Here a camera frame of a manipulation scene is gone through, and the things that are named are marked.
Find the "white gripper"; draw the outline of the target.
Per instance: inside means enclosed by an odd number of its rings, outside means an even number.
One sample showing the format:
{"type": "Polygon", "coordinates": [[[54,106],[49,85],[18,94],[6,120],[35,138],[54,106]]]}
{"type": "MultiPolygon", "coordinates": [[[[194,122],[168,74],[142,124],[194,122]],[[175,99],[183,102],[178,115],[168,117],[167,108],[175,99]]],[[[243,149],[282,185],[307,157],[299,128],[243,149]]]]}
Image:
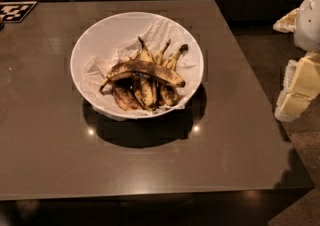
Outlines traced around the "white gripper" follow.
{"type": "Polygon", "coordinates": [[[306,55],[301,58],[289,86],[291,94],[315,99],[320,94],[320,0],[304,0],[301,5],[273,24],[281,33],[292,33],[295,45],[306,55]]]}

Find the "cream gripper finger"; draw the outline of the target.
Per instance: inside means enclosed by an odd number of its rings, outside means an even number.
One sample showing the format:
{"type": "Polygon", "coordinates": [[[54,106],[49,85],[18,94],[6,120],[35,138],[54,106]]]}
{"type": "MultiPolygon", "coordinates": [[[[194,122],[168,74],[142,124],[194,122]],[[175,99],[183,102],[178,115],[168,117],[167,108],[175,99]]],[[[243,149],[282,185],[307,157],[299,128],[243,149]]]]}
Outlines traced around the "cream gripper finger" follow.
{"type": "Polygon", "coordinates": [[[276,102],[274,116],[278,121],[292,122],[298,119],[311,102],[304,97],[281,91],[276,102]]]}

